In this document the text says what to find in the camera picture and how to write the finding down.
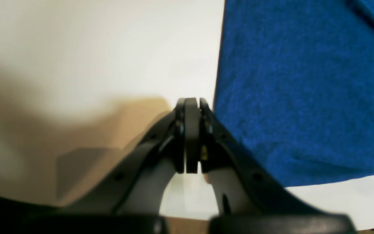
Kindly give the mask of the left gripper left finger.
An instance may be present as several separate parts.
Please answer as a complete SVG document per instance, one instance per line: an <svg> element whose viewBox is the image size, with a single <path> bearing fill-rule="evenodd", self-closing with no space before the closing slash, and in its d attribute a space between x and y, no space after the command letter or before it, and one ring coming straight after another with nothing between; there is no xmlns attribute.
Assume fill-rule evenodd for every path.
<svg viewBox="0 0 374 234"><path fill-rule="evenodd" d="M23 234L168 234L159 215L165 188L184 171L185 99L154 124L94 189L54 213L35 216Z"/></svg>

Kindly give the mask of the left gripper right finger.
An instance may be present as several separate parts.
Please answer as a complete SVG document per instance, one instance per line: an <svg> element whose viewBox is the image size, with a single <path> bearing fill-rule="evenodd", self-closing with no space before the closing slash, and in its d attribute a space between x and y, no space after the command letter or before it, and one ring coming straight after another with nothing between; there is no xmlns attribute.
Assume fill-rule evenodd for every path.
<svg viewBox="0 0 374 234"><path fill-rule="evenodd" d="M186 172L201 165L214 190L219 216L210 234L355 234L348 216L331 214L290 194L254 161L207 102L185 99Z"/></svg>

